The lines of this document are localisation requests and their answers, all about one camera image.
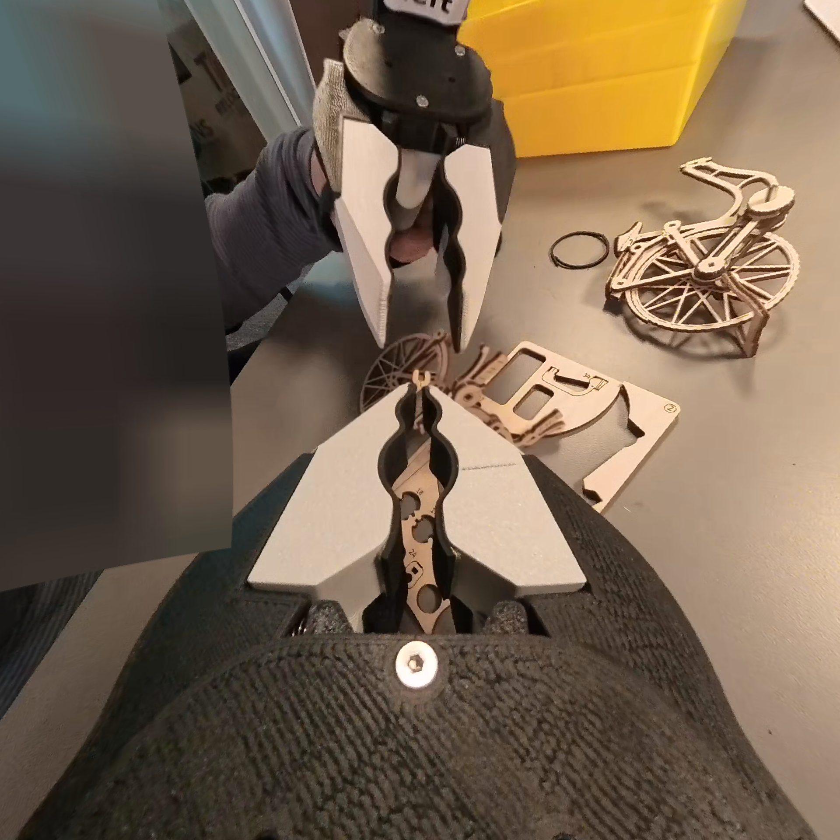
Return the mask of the wooden wheel assembly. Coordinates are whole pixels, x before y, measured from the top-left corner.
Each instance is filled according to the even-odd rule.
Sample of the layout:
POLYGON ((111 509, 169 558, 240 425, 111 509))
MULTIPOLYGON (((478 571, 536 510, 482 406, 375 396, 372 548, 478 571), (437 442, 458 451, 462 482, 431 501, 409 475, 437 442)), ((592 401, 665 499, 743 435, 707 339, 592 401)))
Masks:
POLYGON ((529 448, 545 438, 568 432, 558 408, 542 419, 514 420, 512 409, 494 402, 486 389, 508 363, 502 352, 486 344, 467 371, 453 376, 455 352, 451 336, 444 330, 433 334, 413 333, 389 344, 373 362, 362 384, 359 411, 364 413, 397 386, 410 382, 417 371, 430 374, 431 382, 519 449, 529 448))

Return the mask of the perforated wooden parts sheet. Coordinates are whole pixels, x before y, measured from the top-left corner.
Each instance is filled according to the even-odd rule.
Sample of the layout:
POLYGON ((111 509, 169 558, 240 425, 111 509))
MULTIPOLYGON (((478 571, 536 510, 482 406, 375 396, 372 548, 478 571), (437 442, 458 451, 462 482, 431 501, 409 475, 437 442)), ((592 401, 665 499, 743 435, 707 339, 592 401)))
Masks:
POLYGON ((434 573, 434 522, 442 486, 432 472, 431 442, 425 437, 410 454, 393 490, 400 502, 406 604, 425 634, 449 613, 449 601, 438 588, 434 573))

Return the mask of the small wooden model part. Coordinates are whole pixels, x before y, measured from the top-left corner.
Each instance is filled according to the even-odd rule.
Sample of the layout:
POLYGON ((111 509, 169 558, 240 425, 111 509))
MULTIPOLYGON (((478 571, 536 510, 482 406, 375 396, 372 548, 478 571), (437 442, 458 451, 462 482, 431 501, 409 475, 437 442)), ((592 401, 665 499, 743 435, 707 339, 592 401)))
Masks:
POLYGON ((412 384, 415 389, 414 393, 414 409, 413 409, 413 426, 412 429, 416 434, 421 436, 427 435, 425 426, 425 396, 427 395, 428 387, 434 383, 434 377, 431 371, 415 370, 412 374, 412 384))

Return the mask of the person's left hand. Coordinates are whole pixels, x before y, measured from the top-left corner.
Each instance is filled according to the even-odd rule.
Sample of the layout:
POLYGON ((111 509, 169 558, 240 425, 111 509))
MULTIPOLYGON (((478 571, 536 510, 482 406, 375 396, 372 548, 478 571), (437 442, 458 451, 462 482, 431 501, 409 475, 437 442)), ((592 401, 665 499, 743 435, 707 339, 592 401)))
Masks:
MULTIPOLYGON (((341 251, 340 238, 332 219, 333 205, 340 189, 341 118, 358 117, 361 109, 349 94, 342 61, 325 59, 317 85, 313 108, 313 153, 311 181, 317 194, 318 220, 334 250, 341 251)), ((430 188, 423 199, 397 197, 393 207, 396 232, 390 247, 393 267, 412 264, 433 249, 433 198, 430 188)))

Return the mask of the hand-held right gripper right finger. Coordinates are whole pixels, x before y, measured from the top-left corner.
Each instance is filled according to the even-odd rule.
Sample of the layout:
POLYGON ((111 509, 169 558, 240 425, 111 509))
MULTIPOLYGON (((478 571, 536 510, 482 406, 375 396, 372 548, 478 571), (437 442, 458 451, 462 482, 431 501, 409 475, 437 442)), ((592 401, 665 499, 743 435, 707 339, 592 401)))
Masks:
POLYGON ((429 468, 439 484, 433 565, 445 600, 473 613, 581 590, 586 577, 519 450, 434 385, 429 468))

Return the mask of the wooden bicycle model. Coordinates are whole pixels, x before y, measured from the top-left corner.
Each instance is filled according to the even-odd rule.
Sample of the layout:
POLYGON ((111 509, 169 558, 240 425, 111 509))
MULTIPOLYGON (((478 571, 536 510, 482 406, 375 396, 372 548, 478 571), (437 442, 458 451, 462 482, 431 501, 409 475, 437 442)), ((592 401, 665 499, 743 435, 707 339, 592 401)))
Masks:
POLYGON ((617 236, 605 302, 659 331, 727 333, 752 358, 771 311, 799 276, 798 252, 778 235, 795 191, 771 173, 726 166, 709 156, 679 170, 727 194, 728 210, 690 224, 672 219, 653 232, 639 222, 617 236))

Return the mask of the yellow plastic bin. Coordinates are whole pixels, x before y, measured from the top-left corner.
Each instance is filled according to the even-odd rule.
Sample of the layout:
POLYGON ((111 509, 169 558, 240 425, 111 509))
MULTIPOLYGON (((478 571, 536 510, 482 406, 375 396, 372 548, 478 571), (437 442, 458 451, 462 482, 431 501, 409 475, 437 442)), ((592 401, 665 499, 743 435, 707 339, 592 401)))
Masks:
POLYGON ((521 159, 667 148, 682 134, 719 57, 504 99, 521 159))
POLYGON ((726 46, 743 1, 472 2, 458 37, 498 98, 700 63, 726 46))

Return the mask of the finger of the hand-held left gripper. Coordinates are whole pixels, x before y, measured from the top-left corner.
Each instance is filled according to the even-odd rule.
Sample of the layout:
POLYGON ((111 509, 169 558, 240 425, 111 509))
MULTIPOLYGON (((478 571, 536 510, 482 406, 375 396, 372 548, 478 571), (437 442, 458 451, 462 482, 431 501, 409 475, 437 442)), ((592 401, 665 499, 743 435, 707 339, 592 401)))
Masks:
POLYGON ((501 233, 487 148, 464 144, 444 157, 434 183, 434 211, 435 279, 446 299, 454 349, 463 351, 476 329, 501 233))
POLYGON ((387 198, 398 175, 400 154, 372 123, 349 118, 341 123, 339 149, 341 185, 333 205, 334 221, 364 318, 383 349, 394 283, 387 198))

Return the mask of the person's left forearm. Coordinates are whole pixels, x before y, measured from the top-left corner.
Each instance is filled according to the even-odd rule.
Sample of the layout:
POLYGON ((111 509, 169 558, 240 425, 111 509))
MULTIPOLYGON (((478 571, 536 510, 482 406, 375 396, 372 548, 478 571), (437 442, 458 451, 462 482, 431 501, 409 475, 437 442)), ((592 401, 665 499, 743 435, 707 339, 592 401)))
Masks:
POLYGON ((312 182, 316 149, 311 128, 283 133, 232 192, 205 199, 226 334, 337 248, 312 182))

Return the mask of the cardboard box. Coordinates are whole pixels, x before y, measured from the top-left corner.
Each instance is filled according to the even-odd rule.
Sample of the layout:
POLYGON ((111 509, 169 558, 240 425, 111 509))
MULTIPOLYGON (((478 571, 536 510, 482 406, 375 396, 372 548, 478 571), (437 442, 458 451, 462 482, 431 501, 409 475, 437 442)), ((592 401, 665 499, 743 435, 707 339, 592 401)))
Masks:
POLYGON ((266 139, 194 21, 174 28, 167 41, 199 174, 225 192, 253 170, 266 139))

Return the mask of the wooden parts sheet frame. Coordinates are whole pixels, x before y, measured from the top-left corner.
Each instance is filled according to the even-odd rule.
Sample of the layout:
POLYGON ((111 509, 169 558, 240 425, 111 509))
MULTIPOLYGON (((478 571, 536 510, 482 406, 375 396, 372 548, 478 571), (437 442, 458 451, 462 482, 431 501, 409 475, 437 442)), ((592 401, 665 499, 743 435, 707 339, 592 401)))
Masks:
POLYGON ((486 389, 494 402, 513 410, 516 421, 542 419, 558 408, 568 429, 563 436, 567 436, 599 421, 617 402, 625 403, 627 427, 635 440, 582 480, 583 497, 603 513, 667 435, 679 416, 679 405, 529 341, 521 341, 504 354, 508 362, 501 373, 521 356, 537 363, 506 401, 489 394, 490 384, 501 373, 486 389))

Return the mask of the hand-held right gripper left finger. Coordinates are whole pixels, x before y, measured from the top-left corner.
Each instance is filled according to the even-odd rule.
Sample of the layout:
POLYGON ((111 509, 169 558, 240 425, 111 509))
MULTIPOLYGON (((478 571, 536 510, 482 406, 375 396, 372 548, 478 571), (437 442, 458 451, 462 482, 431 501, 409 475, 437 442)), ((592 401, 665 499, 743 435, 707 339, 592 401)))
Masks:
POLYGON ((398 386, 315 449, 248 575, 252 587, 335 601, 362 619, 383 592, 376 558, 392 531, 380 456, 401 430, 397 407, 409 393, 398 386))

